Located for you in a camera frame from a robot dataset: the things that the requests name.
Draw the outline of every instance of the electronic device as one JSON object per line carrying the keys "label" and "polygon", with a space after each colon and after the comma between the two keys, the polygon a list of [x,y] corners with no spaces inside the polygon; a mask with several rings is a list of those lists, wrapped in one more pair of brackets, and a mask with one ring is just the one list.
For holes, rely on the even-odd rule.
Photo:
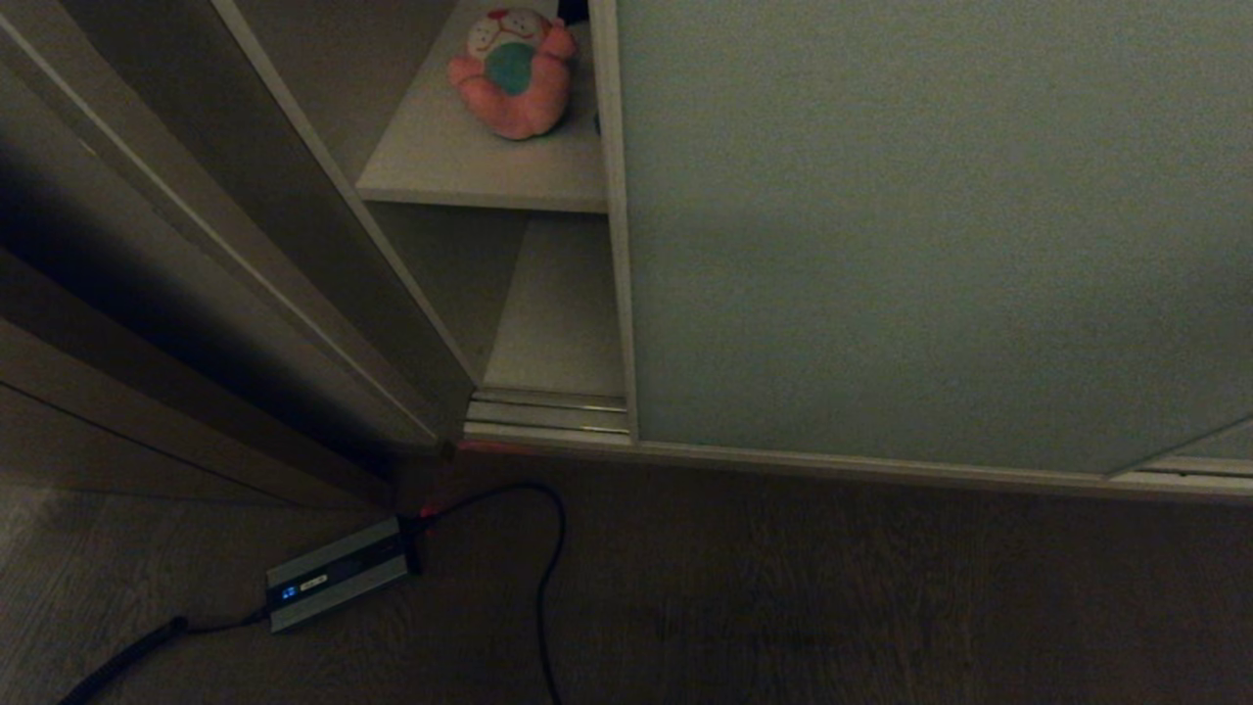
{"label": "electronic device", "polygon": [[279,634],[419,575],[408,520],[392,517],[266,571],[269,631]]}

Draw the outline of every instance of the laminate flooring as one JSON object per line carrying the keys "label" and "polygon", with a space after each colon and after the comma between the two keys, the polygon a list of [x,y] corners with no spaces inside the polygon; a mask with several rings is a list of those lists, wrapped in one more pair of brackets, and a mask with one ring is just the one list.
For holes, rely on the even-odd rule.
{"label": "laminate flooring", "polygon": [[[1094,501],[462,455],[446,505],[565,496],[549,594],[568,704],[1253,702],[1253,507]],[[184,614],[382,515],[0,486],[0,702],[55,702]],[[533,621],[555,521],[501,497],[426,574],[292,635],[185,637],[99,702],[544,702]]]}

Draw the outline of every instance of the plush toy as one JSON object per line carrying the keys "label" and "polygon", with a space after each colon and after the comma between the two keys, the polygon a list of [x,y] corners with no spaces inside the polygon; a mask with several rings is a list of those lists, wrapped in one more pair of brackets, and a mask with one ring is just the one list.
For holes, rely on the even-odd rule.
{"label": "plush toy", "polygon": [[565,113],[575,51],[560,19],[519,8],[492,10],[470,29],[466,53],[449,61],[449,80],[496,134],[526,139],[553,129]]}

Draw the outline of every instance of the teal toy belly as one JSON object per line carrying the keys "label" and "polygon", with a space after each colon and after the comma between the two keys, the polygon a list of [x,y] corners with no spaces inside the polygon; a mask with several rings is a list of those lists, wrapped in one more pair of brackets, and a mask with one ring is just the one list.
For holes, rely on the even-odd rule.
{"label": "teal toy belly", "polygon": [[502,44],[487,54],[484,74],[509,95],[519,95],[531,85],[531,58],[535,48],[529,44]]}

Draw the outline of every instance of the white shelf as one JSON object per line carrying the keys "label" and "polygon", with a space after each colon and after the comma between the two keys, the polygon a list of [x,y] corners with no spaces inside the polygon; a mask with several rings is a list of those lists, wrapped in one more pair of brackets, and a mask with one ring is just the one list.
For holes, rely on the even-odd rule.
{"label": "white shelf", "polygon": [[[556,14],[555,0],[510,6]],[[464,50],[470,25],[499,0],[460,0],[449,15],[357,189],[372,200],[442,203],[536,210],[608,212],[596,134],[595,71],[588,23],[571,28],[579,43],[570,108],[551,133],[524,142],[495,135],[461,104],[447,80],[449,59]]]}
{"label": "white shelf", "polygon": [[604,217],[531,217],[484,387],[625,397]]}

